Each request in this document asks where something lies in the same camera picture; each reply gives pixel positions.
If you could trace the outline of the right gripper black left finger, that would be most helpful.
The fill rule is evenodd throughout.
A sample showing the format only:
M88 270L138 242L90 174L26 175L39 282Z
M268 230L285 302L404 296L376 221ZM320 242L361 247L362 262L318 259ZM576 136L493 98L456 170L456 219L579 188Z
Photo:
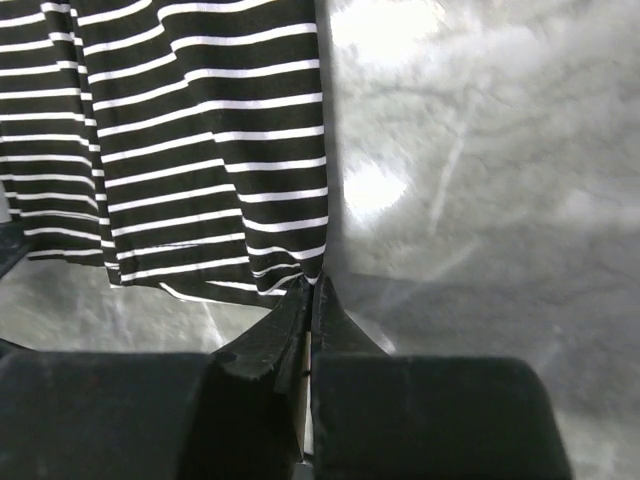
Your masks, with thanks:
M303 443L311 290L210 354L1 345L5 479L289 479Z

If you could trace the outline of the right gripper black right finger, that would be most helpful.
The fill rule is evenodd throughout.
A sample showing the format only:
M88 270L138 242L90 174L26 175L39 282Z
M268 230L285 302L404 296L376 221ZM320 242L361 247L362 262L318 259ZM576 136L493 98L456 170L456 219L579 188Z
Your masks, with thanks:
M509 357L390 355L345 312L331 279L311 314L318 479L569 479L550 396Z

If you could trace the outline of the striped tank tops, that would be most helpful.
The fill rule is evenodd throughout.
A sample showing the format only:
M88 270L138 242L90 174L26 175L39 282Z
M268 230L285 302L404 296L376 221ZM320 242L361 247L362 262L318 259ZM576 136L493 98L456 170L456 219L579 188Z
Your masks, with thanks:
M1 181L33 260L272 307L321 274L310 1L5 1Z

